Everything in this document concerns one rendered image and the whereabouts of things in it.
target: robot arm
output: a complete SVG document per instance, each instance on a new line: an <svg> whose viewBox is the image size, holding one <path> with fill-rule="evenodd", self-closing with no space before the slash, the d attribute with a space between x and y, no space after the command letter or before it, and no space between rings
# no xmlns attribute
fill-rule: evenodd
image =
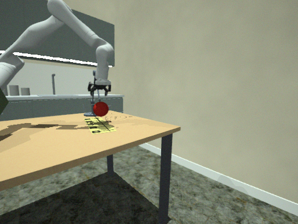
<svg viewBox="0 0 298 224"><path fill-rule="evenodd" d="M64 24L68 25L79 37L90 47L96 50L97 69L94 74L93 87L89 83L88 90L93 95L94 90L111 90L111 81L108 78L108 59L114 53L113 47L104 39L98 37L88 26L81 22L73 13L71 8L62 0L48 0L48 10L52 14L47 20L29 26L25 32L0 55L0 88L4 90L7 84L24 66L24 61L13 54L20 49L39 46L45 39Z"/></svg>

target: metal table leg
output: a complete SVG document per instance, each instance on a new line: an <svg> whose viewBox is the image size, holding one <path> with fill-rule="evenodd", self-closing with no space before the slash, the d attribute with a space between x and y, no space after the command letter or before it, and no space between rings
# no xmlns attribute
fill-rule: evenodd
<svg viewBox="0 0 298 224"><path fill-rule="evenodd" d="M161 139L161 181L159 187L159 224L168 222L169 193L170 193L170 163L172 157L173 134Z"/></svg>
<svg viewBox="0 0 298 224"><path fill-rule="evenodd" d="M114 174L113 154L107 156L107 163L108 163L108 174L112 176Z"/></svg>

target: baseboard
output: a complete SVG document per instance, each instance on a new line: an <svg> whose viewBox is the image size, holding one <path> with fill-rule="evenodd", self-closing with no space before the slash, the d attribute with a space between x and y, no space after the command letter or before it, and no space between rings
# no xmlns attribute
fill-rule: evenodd
<svg viewBox="0 0 298 224"><path fill-rule="evenodd" d="M159 156L161 155L161 149L159 149L155 146L152 146L148 143L141 144L140 147L147 149L150 152L155 153ZM280 208L284 211L287 211L293 215L298 216L298 204L296 204L292 201L289 201L282 197L276 196L269 192L265 192L264 190L258 189L256 187L253 187L253 186L243 183L241 181L235 180L229 176L225 176L223 174L215 172L211 169L208 169L206 167L198 165L198 164L191 162L189 160L183 159L183 158L176 156L174 154L172 154L172 161L181 165L181 166L184 166L188 169L191 169L192 171L197 172L198 174L204 175L204 176L211 178L215 181L218 181L226 186L232 187L233 189L236 189L236 190L243 192L247 195L250 195L256 199L264 201L264 202L271 204L277 208Z"/></svg>

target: table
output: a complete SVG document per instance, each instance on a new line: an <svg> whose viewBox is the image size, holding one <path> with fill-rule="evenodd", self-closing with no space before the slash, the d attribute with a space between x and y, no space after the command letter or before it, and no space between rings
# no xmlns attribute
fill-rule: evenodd
<svg viewBox="0 0 298 224"><path fill-rule="evenodd" d="M0 191L102 157L114 173L114 153L162 138L160 224L167 222L173 133L180 127L109 111L103 117L115 132L92 135L83 114L0 121Z"/></svg>

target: red sphere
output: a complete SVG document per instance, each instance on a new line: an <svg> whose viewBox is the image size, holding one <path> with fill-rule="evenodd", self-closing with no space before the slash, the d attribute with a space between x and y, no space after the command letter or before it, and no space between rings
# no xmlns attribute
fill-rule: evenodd
<svg viewBox="0 0 298 224"><path fill-rule="evenodd" d="M97 102L93 106L93 112L99 117L105 116L108 113L108 105L104 102Z"/></svg>

